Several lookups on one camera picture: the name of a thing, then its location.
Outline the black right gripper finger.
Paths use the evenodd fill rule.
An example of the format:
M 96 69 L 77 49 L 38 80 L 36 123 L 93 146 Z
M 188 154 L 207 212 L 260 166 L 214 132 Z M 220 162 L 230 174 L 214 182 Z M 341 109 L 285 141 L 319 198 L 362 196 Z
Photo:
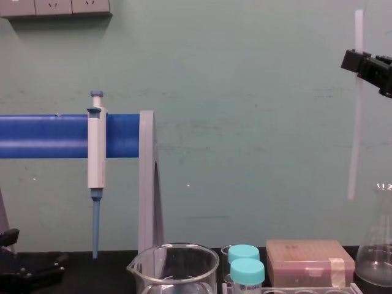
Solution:
M 391 57 L 365 55 L 357 77 L 376 86 L 379 94 L 391 98 Z
M 356 50 L 347 50 L 341 63 L 341 69 L 358 73 L 363 61 L 369 57 L 369 53 L 357 52 Z

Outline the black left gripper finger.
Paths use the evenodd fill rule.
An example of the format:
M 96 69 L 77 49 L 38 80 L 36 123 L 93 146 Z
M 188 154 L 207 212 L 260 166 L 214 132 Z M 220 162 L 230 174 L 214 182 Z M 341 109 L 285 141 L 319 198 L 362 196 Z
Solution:
M 7 231 L 1 232 L 1 253 L 16 254 L 15 244 L 18 241 L 20 231 L 17 228 L 12 228 Z
M 57 281 L 63 278 L 69 256 L 61 254 L 54 257 L 39 256 L 36 259 L 17 254 L 12 278 L 16 281 Z

